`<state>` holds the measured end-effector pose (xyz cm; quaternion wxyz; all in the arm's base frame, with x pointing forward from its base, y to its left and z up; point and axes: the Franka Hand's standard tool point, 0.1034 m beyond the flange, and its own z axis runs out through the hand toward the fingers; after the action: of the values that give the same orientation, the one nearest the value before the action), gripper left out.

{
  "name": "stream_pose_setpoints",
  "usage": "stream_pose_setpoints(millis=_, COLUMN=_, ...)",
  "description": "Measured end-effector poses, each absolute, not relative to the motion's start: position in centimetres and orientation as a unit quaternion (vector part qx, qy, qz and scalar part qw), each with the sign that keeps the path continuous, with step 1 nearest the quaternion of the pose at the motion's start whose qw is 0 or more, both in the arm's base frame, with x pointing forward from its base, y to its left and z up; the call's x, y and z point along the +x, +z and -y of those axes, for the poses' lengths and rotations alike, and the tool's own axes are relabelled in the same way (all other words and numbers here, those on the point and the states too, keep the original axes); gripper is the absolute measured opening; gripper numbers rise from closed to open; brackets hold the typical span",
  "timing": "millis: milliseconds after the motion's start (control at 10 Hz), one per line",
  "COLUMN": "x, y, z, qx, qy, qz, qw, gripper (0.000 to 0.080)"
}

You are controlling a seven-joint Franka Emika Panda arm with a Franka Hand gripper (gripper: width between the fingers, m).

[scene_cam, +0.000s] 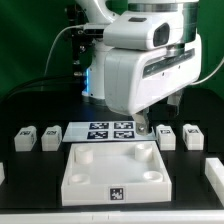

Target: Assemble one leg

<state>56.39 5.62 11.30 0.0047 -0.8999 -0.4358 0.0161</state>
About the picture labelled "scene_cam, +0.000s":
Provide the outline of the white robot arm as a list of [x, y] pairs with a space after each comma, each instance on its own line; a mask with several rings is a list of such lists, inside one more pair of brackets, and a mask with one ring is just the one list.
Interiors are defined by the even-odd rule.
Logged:
[[132, 117], [138, 134], [150, 133], [149, 107], [164, 98], [178, 105], [182, 89], [199, 78], [199, 0], [128, 0], [121, 15], [108, 0], [76, 1], [88, 19], [78, 33], [93, 45], [84, 99]]

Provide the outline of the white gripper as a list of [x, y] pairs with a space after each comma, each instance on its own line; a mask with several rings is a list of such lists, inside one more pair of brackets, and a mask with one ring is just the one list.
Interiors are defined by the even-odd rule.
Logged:
[[111, 49], [104, 64], [106, 105], [119, 114], [134, 114], [136, 132], [147, 135], [149, 120], [143, 109], [170, 95], [168, 114], [176, 117], [183, 95], [181, 89], [199, 78], [201, 51], [199, 35], [185, 45], [183, 54], [173, 58], [166, 57], [166, 48], [153, 51]]

